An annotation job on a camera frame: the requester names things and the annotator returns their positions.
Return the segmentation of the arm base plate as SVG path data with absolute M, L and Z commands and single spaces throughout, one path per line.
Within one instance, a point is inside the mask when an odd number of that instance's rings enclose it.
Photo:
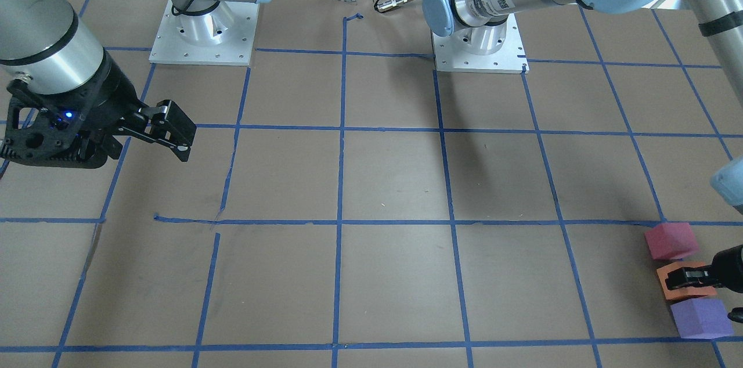
M 204 16 L 175 16 L 167 2 L 149 61 L 187 66 L 249 66 L 257 3 L 222 1 Z
M 449 37 L 432 33 L 431 40 L 437 71 L 500 74 L 530 71 L 515 15 L 509 15 L 503 24 L 462 29 Z

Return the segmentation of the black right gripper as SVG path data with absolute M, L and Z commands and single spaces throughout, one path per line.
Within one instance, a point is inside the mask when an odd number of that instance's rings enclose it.
M 157 143 L 188 162 L 196 125 L 175 101 L 154 107 L 140 101 L 130 80 L 105 53 L 88 82 L 58 95 L 37 95 L 32 78 L 18 72 L 11 94 L 2 158 L 26 166 L 102 167 L 119 159 L 117 135 Z

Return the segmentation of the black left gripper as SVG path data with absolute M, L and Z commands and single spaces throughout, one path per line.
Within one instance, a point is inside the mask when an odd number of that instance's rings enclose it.
M 742 244 L 717 252 L 711 266 L 681 267 L 668 273 L 665 286 L 669 290 L 680 288 L 726 288 L 742 290 Z M 743 323 L 743 309 L 732 309 L 728 318 Z

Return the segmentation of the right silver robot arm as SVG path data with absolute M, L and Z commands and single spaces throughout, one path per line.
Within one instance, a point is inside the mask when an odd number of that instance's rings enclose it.
M 258 6 L 271 0 L 169 0 L 152 46 L 160 64 L 247 66 Z M 2 68 L 11 94 L 2 158 L 95 169 L 124 135 L 187 161 L 196 125 L 175 101 L 148 106 L 67 0 L 2 0 Z

